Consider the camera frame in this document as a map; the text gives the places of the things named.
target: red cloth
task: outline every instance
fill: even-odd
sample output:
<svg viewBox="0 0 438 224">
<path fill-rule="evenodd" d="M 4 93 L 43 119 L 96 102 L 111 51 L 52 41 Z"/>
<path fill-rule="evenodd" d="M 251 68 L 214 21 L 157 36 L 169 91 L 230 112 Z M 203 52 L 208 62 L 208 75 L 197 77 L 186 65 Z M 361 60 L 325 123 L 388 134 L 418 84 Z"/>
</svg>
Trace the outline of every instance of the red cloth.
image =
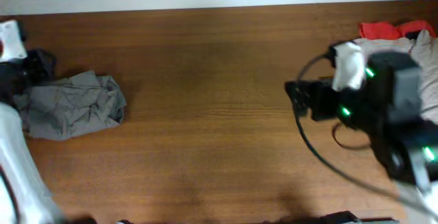
<svg viewBox="0 0 438 224">
<path fill-rule="evenodd" d="M 361 23 L 359 26 L 359 33 L 361 34 L 362 38 L 367 38 L 370 40 L 397 40 L 405 37 L 405 35 L 409 32 L 418 32 L 423 29 L 427 29 L 431 37 L 437 37 L 432 26 L 430 26 L 426 21 L 412 21 L 397 27 L 388 22 Z"/>
</svg>

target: green led indicator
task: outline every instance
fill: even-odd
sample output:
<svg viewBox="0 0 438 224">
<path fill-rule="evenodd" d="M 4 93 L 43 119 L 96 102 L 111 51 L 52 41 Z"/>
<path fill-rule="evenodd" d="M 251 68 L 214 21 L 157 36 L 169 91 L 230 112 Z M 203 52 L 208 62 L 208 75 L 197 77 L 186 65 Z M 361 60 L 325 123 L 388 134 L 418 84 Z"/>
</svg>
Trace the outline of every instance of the green led indicator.
<svg viewBox="0 0 438 224">
<path fill-rule="evenodd" d="M 435 155 L 429 147 L 423 148 L 423 153 L 426 156 L 426 159 L 429 161 L 435 160 Z"/>
<path fill-rule="evenodd" d="M 365 68 L 365 72 L 367 73 L 368 77 L 374 77 L 375 73 L 369 69 L 368 67 Z"/>
<path fill-rule="evenodd" d="M 342 114 L 343 114 L 344 116 L 350 116 L 350 115 L 351 115 L 350 110 L 348 110 L 348 109 L 345 108 L 345 107 L 342 107 L 342 106 L 341 106 L 341 111 L 342 111 Z"/>
</svg>

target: wooden table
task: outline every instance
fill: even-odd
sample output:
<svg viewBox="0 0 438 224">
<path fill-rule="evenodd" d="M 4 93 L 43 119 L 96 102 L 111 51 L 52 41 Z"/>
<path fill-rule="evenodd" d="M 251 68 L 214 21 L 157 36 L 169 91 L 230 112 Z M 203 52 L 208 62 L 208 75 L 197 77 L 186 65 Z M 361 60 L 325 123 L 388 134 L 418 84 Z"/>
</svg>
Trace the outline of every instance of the wooden table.
<svg viewBox="0 0 438 224">
<path fill-rule="evenodd" d="M 350 210 L 404 218 L 402 208 L 345 182 L 307 150 L 283 83 L 363 21 L 438 22 L 438 1 L 280 5 L 20 16 L 28 48 L 60 77 L 112 75 L 125 122 L 64 142 L 30 140 L 54 199 L 99 223 L 257 223 Z M 308 78 L 333 74 L 328 62 Z M 303 121 L 321 154 L 394 190 L 371 151 L 331 138 L 334 121 Z M 360 133 L 339 139 L 367 142 Z"/>
</svg>

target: black cable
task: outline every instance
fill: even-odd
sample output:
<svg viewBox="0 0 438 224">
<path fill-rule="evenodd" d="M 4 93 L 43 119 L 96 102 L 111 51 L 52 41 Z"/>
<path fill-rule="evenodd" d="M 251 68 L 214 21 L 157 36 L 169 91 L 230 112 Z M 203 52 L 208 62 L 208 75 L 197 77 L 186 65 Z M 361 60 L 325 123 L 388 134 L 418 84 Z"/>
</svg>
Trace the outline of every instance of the black cable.
<svg viewBox="0 0 438 224">
<path fill-rule="evenodd" d="M 343 125 L 342 122 L 338 122 L 338 123 L 336 123 L 336 125 L 333 126 L 333 128 L 331 130 L 331 136 L 333 137 L 333 139 L 335 140 L 337 145 L 339 145 L 342 149 L 348 149 L 348 150 L 354 150 L 354 151 L 359 151 L 359 150 L 364 150 L 364 149 L 370 148 L 370 145 L 348 146 L 348 145 L 341 144 L 336 138 L 336 132 L 338 131 L 338 129 L 342 125 Z"/>
<path fill-rule="evenodd" d="M 319 62 L 320 60 L 324 59 L 325 55 L 320 55 L 318 57 L 316 57 L 315 59 L 311 60 L 310 62 L 308 62 L 301 70 L 301 72 L 298 74 L 298 77 L 296 78 L 296 86 L 300 86 L 300 82 L 302 77 L 304 76 L 304 74 L 316 63 Z M 398 196 L 393 194 L 392 192 L 389 192 L 388 190 L 384 190 L 381 189 L 379 187 L 373 186 L 371 184 L 362 182 L 359 179 L 356 179 L 354 177 L 349 176 L 348 174 L 344 173 L 343 171 L 341 171 L 340 169 L 338 169 L 337 167 L 333 166 L 330 162 L 328 162 L 327 160 L 325 160 L 316 150 L 315 148 L 313 148 L 312 144 L 310 143 L 309 139 L 306 137 L 306 134 L 304 132 L 304 129 L 302 128 L 301 122 L 300 122 L 300 117 L 297 115 L 297 107 L 296 107 L 296 103 L 295 100 L 292 101 L 292 107 L 294 109 L 294 115 L 295 115 L 295 121 L 296 121 L 296 126 L 298 127 L 298 131 L 300 132 L 300 135 L 302 137 L 302 139 L 304 140 L 304 142 L 307 145 L 307 148 L 309 148 L 310 152 L 312 152 L 312 154 L 319 159 L 319 161 L 321 161 L 325 166 L 327 166 L 330 170 L 332 170 L 333 172 L 335 172 L 336 174 L 338 174 L 339 176 L 343 177 L 344 179 L 348 180 L 349 182 L 360 186 L 366 190 L 369 190 L 371 192 L 374 192 L 378 195 L 382 195 L 385 197 L 389 197 L 390 199 L 401 203 L 405 206 L 408 206 L 410 208 L 413 208 L 417 211 L 420 211 L 424 214 L 428 214 L 431 215 L 436 221 L 438 221 L 438 214 L 436 214 L 433 210 L 431 210 L 430 208 L 428 208 L 427 206 L 423 206 L 419 203 L 416 203 L 414 201 L 411 201 L 409 199 L 406 199 L 404 197 Z"/>
<path fill-rule="evenodd" d="M 14 215 L 15 215 L 15 223 L 21 223 L 21 215 L 18 211 L 18 201 L 16 200 L 14 191 L 12 190 L 12 186 L 9 183 L 8 179 L 6 178 L 6 174 L 3 171 L 3 167 L 0 166 L 0 177 L 3 180 L 3 183 L 5 184 L 6 191 L 9 194 L 9 198 L 11 199 L 12 206 L 14 208 Z"/>
</svg>

